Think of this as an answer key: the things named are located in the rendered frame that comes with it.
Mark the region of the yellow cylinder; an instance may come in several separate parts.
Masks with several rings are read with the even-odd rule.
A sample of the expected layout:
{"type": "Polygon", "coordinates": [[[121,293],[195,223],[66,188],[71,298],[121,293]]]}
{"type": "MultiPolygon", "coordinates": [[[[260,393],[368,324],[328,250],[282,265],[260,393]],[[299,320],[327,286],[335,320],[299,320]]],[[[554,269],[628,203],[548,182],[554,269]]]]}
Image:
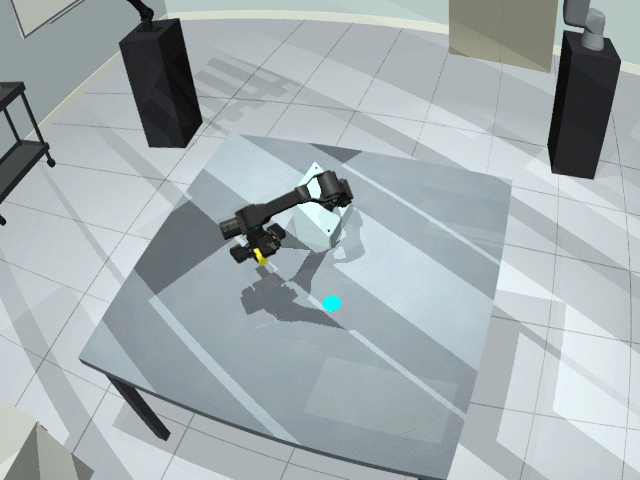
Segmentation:
{"type": "Polygon", "coordinates": [[[254,251],[255,251],[255,252],[256,252],[256,254],[257,254],[257,257],[258,257],[258,260],[259,260],[259,264],[260,264],[261,266],[265,266],[265,264],[267,263],[268,259],[267,259],[267,258],[263,258],[263,256],[262,256],[262,254],[261,254],[261,252],[260,252],[259,248],[258,248],[258,249],[254,249],[254,251]]]}

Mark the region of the cyan circle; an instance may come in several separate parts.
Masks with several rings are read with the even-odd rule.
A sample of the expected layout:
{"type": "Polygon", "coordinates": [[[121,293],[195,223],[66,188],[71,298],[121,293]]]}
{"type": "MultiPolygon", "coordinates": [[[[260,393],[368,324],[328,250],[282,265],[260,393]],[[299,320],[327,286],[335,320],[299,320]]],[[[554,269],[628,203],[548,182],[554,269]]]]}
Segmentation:
{"type": "Polygon", "coordinates": [[[328,297],[323,300],[322,305],[326,310],[334,311],[341,306],[341,300],[338,297],[328,297]]]}

